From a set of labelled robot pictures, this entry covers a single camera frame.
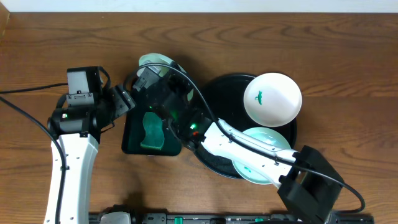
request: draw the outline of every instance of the cable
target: cable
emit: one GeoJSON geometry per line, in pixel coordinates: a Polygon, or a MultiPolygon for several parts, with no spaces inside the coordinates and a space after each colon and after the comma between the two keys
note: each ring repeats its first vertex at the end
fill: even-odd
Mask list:
{"type": "Polygon", "coordinates": [[[0,91],[0,94],[22,93],[22,92],[26,92],[26,91],[44,90],[46,88],[52,88],[52,87],[63,86],[63,85],[68,85],[68,84],[67,83],[57,83],[57,84],[52,84],[52,85],[47,85],[47,86],[39,86],[39,87],[26,88],[26,89],[21,89],[21,90],[5,90],[5,91],[0,91]]]}
{"type": "Polygon", "coordinates": [[[346,184],[345,182],[341,182],[341,181],[339,181],[339,180],[336,180],[336,179],[334,179],[334,178],[332,178],[332,177],[330,177],[330,176],[328,176],[328,175],[322,174],[322,173],[320,173],[320,172],[318,172],[318,171],[315,171],[315,170],[312,170],[312,169],[308,169],[308,168],[306,168],[306,167],[299,166],[299,165],[297,165],[297,164],[294,164],[293,162],[285,161],[285,160],[283,160],[283,159],[278,158],[277,156],[268,155],[268,154],[266,154],[265,152],[262,152],[262,151],[259,151],[259,150],[257,150],[257,149],[251,148],[250,146],[247,146],[245,143],[243,143],[243,142],[237,140],[232,134],[230,134],[229,132],[227,132],[227,131],[222,127],[222,125],[220,124],[218,118],[217,118],[217,117],[214,115],[214,113],[212,112],[211,108],[209,107],[209,105],[208,105],[207,102],[206,102],[205,97],[203,97],[201,91],[200,91],[199,88],[196,86],[195,82],[194,82],[185,72],[182,72],[182,71],[176,69],[176,68],[173,67],[173,66],[170,66],[170,65],[167,65],[167,64],[163,64],[163,63],[147,63],[147,64],[145,64],[145,65],[141,65],[141,66],[139,66],[137,69],[135,69],[135,70],[125,79],[125,81],[123,82],[123,87],[124,87],[124,89],[127,90],[127,88],[126,88],[126,87],[127,87],[127,84],[132,80],[132,78],[134,77],[134,75],[135,75],[140,69],[143,69],[143,68],[146,68],[146,67],[150,67],[150,66],[161,66],[161,67],[166,67],[166,68],[172,69],[173,71],[177,72],[177,73],[178,73],[179,75],[181,75],[182,77],[186,78],[186,79],[192,84],[192,86],[193,86],[193,88],[196,90],[196,92],[198,93],[200,99],[202,100],[203,104],[205,105],[206,110],[209,112],[210,118],[211,118],[211,119],[213,120],[213,122],[217,125],[217,128],[220,129],[220,131],[221,131],[226,137],[228,137],[230,140],[232,140],[233,142],[235,142],[235,143],[238,144],[239,146],[244,147],[245,149],[247,149],[247,150],[249,150],[249,151],[251,151],[251,152],[254,152],[254,153],[256,153],[256,154],[259,154],[259,155],[261,155],[261,156],[264,156],[265,158],[272,159],[273,161],[280,162],[280,163],[282,163],[282,164],[286,164],[286,165],[288,165],[288,166],[292,166],[292,167],[294,167],[294,168],[296,168],[296,169],[298,169],[298,170],[305,171],[305,172],[309,172],[309,173],[312,173],[312,174],[315,174],[315,175],[319,175],[319,176],[321,176],[321,177],[324,177],[324,178],[326,178],[326,179],[332,180],[332,181],[336,182],[337,184],[341,185],[342,187],[347,188],[347,189],[348,189],[350,192],[352,192],[352,193],[359,199],[359,201],[361,202],[361,206],[360,206],[359,208],[357,208],[357,209],[354,209],[354,210],[336,211],[336,213],[344,213],[344,214],[358,213],[358,212],[362,212],[362,211],[365,209],[365,199],[363,199],[362,195],[361,195],[358,191],[356,191],[354,188],[352,188],[350,185],[346,184]]]}
{"type": "Polygon", "coordinates": [[[16,110],[17,112],[19,112],[20,114],[24,115],[27,119],[31,120],[33,123],[35,123],[42,131],[44,131],[44,133],[46,135],[48,135],[51,139],[52,142],[54,142],[55,147],[57,147],[58,149],[58,153],[60,154],[61,157],[61,181],[60,181],[60,189],[58,191],[58,200],[57,200],[57,207],[55,210],[55,224],[59,224],[60,223],[60,214],[61,214],[61,203],[62,203],[62,195],[63,195],[63,186],[65,183],[65,174],[66,174],[66,158],[63,155],[62,152],[62,148],[61,146],[58,144],[57,140],[54,139],[54,137],[50,134],[50,132],[48,131],[47,128],[45,128],[45,126],[43,124],[41,124],[39,121],[37,121],[34,117],[32,117],[30,114],[26,113],[25,111],[23,111],[22,109],[18,108],[16,105],[13,105],[12,103],[10,103],[9,101],[7,101],[6,99],[4,99],[3,97],[0,96],[0,101],[2,101],[3,103],[7,104],[8,106],[10,106],[12,109],[16,110]]]}

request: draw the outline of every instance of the wooden table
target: wooden table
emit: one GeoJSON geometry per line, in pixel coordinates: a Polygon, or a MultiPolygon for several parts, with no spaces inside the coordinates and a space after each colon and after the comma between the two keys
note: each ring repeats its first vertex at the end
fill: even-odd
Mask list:
{"type": "MultiPolygon", "coordinates": [[[[12,13],[0,43],[0,90],[66,82],[66,69],[102,65],[113,85],[149,52],[168,55],[204,84],[230,72],[282,72],[303,93],[295,148],[320,150],[367,202],[377,224],[398,222],[398,15],[12,13]]],[[[6,95],[42,123],[67,88],[6,95]]],[[[50,140],[0,104],[0,215],[42,223],[50,140]]],[[[224,178],[187,149],[128,156],[124,118],[101,137],[90,210],[115,203],[170,212],[285,210],[275,187],[224,178]]],[[[359,206],[347,190],[335,208],[359,206]]]]}

